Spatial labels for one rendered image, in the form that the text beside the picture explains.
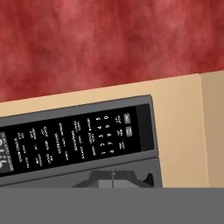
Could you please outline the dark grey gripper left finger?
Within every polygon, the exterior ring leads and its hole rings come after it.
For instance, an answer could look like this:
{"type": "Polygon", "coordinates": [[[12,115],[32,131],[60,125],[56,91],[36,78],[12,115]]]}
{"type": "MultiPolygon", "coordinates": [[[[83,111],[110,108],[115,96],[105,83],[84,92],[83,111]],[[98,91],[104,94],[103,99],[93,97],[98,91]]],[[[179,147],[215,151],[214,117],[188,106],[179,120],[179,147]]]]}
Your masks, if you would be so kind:
{"type": "Polygon", "coordinates": [[[89,178],[81,181],[74,186],[75,188],[111,188],[112,172],[111,171],[92,171],[89,178]]]}

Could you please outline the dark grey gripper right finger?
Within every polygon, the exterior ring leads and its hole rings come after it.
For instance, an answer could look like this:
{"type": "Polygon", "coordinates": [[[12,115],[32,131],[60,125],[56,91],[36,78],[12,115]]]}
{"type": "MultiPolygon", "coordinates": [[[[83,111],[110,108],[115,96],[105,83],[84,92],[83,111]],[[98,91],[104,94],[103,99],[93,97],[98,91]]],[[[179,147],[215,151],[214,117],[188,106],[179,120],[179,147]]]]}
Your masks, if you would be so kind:
{"type": "Polygon", "coordinates": [[[154,180],[151,174],[144,180],[140,180],[134,171],[113,171],[114,188],[152,188],[153,186],[154,180]]]}

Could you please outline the dark grey microwave oven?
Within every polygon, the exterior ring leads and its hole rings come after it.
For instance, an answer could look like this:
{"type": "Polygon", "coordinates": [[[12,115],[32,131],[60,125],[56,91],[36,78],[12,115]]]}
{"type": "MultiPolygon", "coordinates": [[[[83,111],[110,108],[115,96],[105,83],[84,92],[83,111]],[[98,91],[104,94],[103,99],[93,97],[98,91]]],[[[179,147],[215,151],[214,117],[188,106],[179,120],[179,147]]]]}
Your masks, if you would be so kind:
{"type": "Polygon", "coordinates": [[[0,117],[0,187],[74,187],[92,171],[162,185],[150,95],[0,117]]]}

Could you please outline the beige cabinet housing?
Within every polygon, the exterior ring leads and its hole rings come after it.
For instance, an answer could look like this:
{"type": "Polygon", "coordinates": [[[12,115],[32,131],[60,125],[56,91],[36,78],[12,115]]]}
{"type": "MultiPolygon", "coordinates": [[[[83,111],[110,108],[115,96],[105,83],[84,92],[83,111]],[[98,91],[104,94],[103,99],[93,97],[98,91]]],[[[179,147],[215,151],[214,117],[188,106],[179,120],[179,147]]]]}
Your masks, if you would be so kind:
{"type": "Polygon", "coordinates": [[[150,94],[165,187],[224,187],[224,70],[0,102],[0,117],[150,94]]]}

